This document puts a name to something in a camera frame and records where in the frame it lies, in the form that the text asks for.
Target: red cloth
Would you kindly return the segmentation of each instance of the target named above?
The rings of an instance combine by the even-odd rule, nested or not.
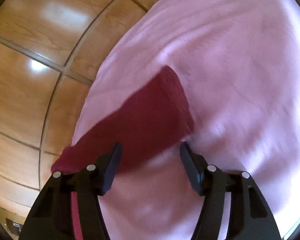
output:
[[[51,171],[79,172],[109,152],[116,141],[123,149],[119,171],[126,171],[174,145],[193,129],[179,78],[165,66],[119,110],[97,123],[76,145],[66,147]]]

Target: silver screw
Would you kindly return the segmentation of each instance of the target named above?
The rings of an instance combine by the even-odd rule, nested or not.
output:
[[[96,166],[94,164],[90,164],[87,166],[88,171],[94,171],[96,169]]]
[[[214,165],[209,165],[209,166],[208,166],[208,171],[214,172],[214,171],[216,171],[216,170],[217,170],[216,166],[214,166]]]
[[[61,176],[61,172],[60,171],[56,171],[55,173],[53,173],[52,175],[54,178],[59,178]]]
[[[250,177],[250,174],[244,171],[243,173],[241,173],[241,176],[244,177],[245,179],[248,179]]]

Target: pink cloth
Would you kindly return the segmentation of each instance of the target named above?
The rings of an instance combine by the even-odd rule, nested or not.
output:
[[[208,163],[251,173],[285,235],[300,217],[296,2],[159,1],[102,64],[73,145],[166,65],[178,75],[194,120],[193,134],[184,139]],[[202,202],[183,170],[178,144],[119,174],[100,197],[115,240],[190,239]],[[225,238],[224,222],[219,239]]]

